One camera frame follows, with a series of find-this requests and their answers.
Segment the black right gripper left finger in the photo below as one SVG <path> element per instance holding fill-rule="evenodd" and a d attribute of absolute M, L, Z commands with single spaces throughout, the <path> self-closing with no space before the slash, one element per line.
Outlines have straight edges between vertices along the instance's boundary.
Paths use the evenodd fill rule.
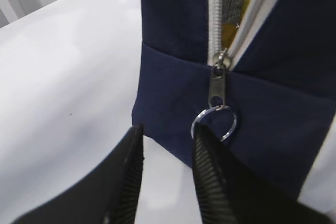
<path fill-rule="evenodd" d="M 143 125 L 79 182 L 15 223 L 134 223 L 143 176 Z"/>

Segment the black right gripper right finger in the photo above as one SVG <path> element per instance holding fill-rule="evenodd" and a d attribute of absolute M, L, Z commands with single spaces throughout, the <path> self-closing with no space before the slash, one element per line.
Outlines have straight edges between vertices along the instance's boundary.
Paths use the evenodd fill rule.
<path fill-rule="evenodd" d="M 250 171 L 214 133 L 195 125 L 193 179 L 203 223 L 333 223 Z"/>

